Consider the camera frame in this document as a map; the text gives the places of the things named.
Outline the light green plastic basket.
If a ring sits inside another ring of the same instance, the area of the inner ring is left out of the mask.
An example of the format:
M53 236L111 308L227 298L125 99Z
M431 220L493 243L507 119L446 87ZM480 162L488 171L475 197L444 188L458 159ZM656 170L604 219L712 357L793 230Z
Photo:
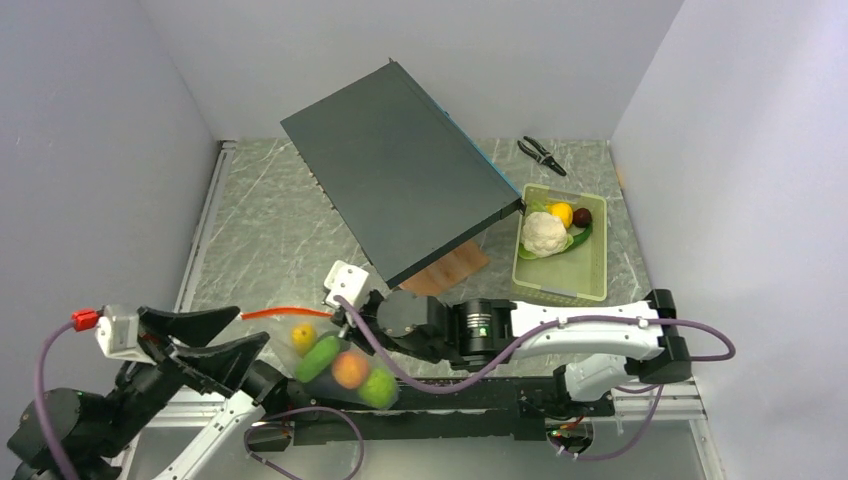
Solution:
M529 183L522 200L526 205L516 230L511 291L524 300L557 306L595 306L607 298L607 201L598 195L572 193ZM561 253L539 258L524 248L523 227L533 212L547 212L566 204L591 217L583 228L573 223Z

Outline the clear zip top bag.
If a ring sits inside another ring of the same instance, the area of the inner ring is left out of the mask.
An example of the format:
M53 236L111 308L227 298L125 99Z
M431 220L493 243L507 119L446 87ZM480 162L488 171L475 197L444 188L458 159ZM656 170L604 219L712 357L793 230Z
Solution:
M352 343L348 325L335 325L330 313L285 306L242 313L240 318L268 331L270 351L309 396L380 410L398 400L393 372Z

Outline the orange fruit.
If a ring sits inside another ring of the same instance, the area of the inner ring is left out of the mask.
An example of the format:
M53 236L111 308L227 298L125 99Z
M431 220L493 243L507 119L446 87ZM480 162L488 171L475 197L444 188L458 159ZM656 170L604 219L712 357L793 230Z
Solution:
M345 351L335 357L331 374L338 385L354 390L367 380L370 365L365 355L357 351Z

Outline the yellow corn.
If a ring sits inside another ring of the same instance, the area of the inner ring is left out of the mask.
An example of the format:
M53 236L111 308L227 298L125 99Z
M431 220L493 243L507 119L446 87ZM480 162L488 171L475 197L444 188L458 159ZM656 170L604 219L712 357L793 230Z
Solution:
M305 356L317 342L317 332L312 324L301 323L290 331L291 345L300 357Z

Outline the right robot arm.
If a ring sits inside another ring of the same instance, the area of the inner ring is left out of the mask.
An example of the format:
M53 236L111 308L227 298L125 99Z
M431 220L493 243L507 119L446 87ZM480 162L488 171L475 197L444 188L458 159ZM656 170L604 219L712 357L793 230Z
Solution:
M643 384L665 385L692 377L694 358L685 339L671 332L682 321L662 318L646 300L609 307L552 307L518 302L511 311L520 335L477 373L449 386L423 383L410 377L380 345L359 311L342 295L333 301L362 332L368 344L396 377L411 388L434 395L463 391L484 379L505 360L557 352L586 354L568 367L563 380L551 388L557 411L574 415L588 402L633 379Z

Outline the green lime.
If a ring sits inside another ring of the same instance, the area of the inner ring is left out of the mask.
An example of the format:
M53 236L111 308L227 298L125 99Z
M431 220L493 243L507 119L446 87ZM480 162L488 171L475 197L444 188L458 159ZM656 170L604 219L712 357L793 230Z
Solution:
M377 368L369 373L357 393L366 405L376 409L388 409L397 400L398 385L390 371Z

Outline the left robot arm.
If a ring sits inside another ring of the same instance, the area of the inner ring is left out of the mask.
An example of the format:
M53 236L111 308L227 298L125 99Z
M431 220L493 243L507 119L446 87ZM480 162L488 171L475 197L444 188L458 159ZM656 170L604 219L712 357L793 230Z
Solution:
M258 417L279 417L289 404L289 380L259 358L269 334L212 342L240 314L236 306L177 313L105 305L74 312L44 341L34 373L34 399L7 442L21 461L14 478L118 478L122 470L110 465L110 459L184 387L226 398L243 392ZM94 331L105 355L123 357L108 394L46 389L49 349L70 330Z

